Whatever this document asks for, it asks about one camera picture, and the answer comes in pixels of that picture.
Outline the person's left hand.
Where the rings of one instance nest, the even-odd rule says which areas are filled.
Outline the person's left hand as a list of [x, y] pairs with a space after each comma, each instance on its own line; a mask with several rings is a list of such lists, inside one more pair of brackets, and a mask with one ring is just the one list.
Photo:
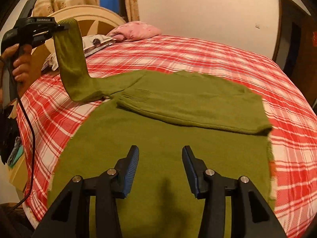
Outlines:
[[[1, 102], [3, 102], [3, 68], [4, 63], [7, 59], [13, 57], [13, 55], [18, 51], [19, 44], [15, 44], [11, 47], [8, 47], [2, 54], [1, 54]], [[31, 60], [32, 60], [32, 46], [29, 44], [22, 46], [22, 54], [14, 61], [13, 63], [13, 77], [18, 82], [17, 90], [20, 97], [25, 93], [27, 90], [28, 82], [31, 80]]]

